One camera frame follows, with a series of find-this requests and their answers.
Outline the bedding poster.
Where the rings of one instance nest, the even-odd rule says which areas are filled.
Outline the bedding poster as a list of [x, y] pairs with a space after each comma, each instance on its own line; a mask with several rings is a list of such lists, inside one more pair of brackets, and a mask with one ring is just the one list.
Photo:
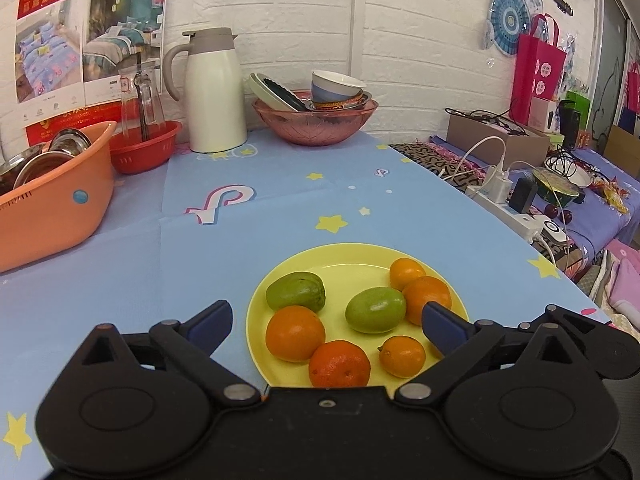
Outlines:
[[162, 66], [166, 0], [60, 0], [18, 18], [16, 120], [23, 126], [119, 99], [119, 71]]

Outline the pink gift bag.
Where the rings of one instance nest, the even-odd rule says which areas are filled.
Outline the pink gift bag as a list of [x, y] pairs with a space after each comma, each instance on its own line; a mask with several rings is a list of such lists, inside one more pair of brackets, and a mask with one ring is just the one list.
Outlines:
[[[539, 23], [547, 24], [553, 36], [543, 40], [533, 36]], [[560, 28], [548, 13], [536, 14], [530, 32], [518, 37], [510, 118], [521, 125], [528, 124], [533, 98], [550, 101], [563, 73], [566, 52], [559, 47]]]

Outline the cardboard box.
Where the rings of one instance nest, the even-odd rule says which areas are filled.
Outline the cardboard box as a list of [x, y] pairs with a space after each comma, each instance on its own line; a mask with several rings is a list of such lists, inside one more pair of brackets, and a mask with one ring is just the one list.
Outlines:
[[517, 160], [540, 166], [550, 146], [548, 136], [540, 136], [528, 130], [517, 136], [478, 120], [459, 115], [449, 116], [447, 143], [467, 152], [480, 141], [482, 144], [472, 151], [472, 155], [488, 164], [496, 164], [504, 156], [505, 167]]

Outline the metal bowls in basket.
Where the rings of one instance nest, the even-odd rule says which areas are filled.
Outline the metal bowls in basket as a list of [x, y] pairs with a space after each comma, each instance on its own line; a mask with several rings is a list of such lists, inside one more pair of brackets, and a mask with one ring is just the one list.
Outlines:
[[49, 144], [31, 146], [1, 165], [1, 194], [62, 166], [91, 145], [92, 141], [85, 133], [66, 128], [59, 131]]

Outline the orange beside guava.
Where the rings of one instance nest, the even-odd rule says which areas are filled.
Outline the orange beside guava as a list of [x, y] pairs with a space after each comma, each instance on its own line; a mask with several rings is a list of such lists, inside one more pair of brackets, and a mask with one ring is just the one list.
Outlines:
[[326, 342], [326, 329], [318, 315], [302, 306], [288, 306], [276, 312], [267, 325], [265, 343], [277, 359], [307, 362]]

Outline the light green apple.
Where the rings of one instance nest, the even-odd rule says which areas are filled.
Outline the light green apple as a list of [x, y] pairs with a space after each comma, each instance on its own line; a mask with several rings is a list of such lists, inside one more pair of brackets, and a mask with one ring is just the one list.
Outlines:
[[405, 318], [404, 295], [390, 287], [372, 287], [353, 296], [345, 309], [347, 324], [363, 334], [385, 334]]

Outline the white power strip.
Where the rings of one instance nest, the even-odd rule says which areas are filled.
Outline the white power strip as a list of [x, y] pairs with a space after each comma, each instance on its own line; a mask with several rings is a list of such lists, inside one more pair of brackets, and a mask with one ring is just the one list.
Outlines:
[[557, 243], [568, 241], [565, 231], [545, 214], [520, 214], [510, 208], [507, 203], [493, 202], [485, 193], [480, 192], [478, 185], [470, 185], [465, 195], [493, 214], [529, 244], [533, 244], [534, 240], [544, 235]]

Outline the small orange right rear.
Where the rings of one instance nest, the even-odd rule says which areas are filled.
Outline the small orange right rear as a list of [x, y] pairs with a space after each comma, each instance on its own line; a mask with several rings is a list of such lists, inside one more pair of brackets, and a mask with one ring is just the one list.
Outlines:
[[390, 287], [402, 292], [404, 288], [417, 278], [426, 275], [423, 266], [416, 260], [410, 258], [399, 258], [395, 260], [388, 269], [388, 279]]

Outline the glass carafe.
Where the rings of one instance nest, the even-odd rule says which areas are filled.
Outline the glass carafe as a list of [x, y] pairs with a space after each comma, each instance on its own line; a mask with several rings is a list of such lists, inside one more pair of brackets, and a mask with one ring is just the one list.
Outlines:
[[165, 115], [156, 84], [153, 61], [142, 61], [137, 53], [129, 66], [119, 71], [122, 100], [122, 135], [126, 146], [161, 136], [166, 130]]

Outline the white thermos jug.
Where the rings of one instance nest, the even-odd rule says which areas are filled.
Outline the white thermos jug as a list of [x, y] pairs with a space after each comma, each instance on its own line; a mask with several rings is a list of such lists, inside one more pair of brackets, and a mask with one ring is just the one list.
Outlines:
[[[163, 59], [164, 85], [186, 114], [190, 149], [197, 153], [226, 152], [247, 140], [242, 70], [229, 27], [185, 32], [186, 44], [169, 49]], [[183, 90], [178, 91], [172, 62], [186, 54]]]

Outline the blue patterned tablecloth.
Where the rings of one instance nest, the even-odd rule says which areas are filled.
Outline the blue patterned tablecloth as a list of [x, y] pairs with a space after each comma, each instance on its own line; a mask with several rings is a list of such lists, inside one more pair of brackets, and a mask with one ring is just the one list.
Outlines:
[[119, 180], [84, 244], [2, 275], [1, 420], [17, 422], [27, 438], [21, 446], [2, 444], [2, 477], [48, 472], [35, 414], [96, 324], [141, 333], [227, 300], [234, 326], [216, 360], [260, 385], [245, 338], [255, 288], [288, 257], [346, 242], [425, 262], [471, 318], [513, 326], [548, 304], [597, 314], [532, 246], [380, 140], [358, 133], [329, 148], [301, 148], [255, 132], [228, 155], [178, 154]]

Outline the wrinkled mandarin orange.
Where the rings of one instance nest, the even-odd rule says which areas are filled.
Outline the wrinkled mandarin orange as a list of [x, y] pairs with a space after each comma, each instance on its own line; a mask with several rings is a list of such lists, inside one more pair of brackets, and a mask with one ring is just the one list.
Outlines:
[[371, 376], [371, 363], [356, 344], [334, 340], [316, 349], [308, 363], [308, 376], [314, 388], [363, 388]]

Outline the small smooth orange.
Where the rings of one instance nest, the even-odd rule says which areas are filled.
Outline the small smooth orange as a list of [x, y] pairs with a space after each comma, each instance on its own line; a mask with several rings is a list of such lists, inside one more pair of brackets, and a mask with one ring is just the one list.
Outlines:
[[422, 370], [426, 353], [420, 341], [409, 336], [393, 336], [378, 347], [378, 359], [386, 373], [411, 378]]

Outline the blue paper fan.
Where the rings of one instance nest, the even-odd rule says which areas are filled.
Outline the blue paper fan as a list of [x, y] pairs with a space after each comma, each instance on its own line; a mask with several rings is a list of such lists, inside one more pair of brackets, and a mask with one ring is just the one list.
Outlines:
[[518, 38], [528, 32], [530, 14], [525, 0], [491, 0], [482, 46], [496, 47], [505, 56], [518, 52]]

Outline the red plastic basket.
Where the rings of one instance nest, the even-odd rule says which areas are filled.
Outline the red plastic basket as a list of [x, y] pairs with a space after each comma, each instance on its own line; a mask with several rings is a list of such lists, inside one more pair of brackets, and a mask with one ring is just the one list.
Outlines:
[[122, 133], [113, 136], [110, 151], [114, 168], [120, 174], [141, 174], [168, 162], [174, 154], [182, 123], [170, 120], [166, 122], [166, 128], [166, 132], [160, 136], [137, 144], [126, 145]]

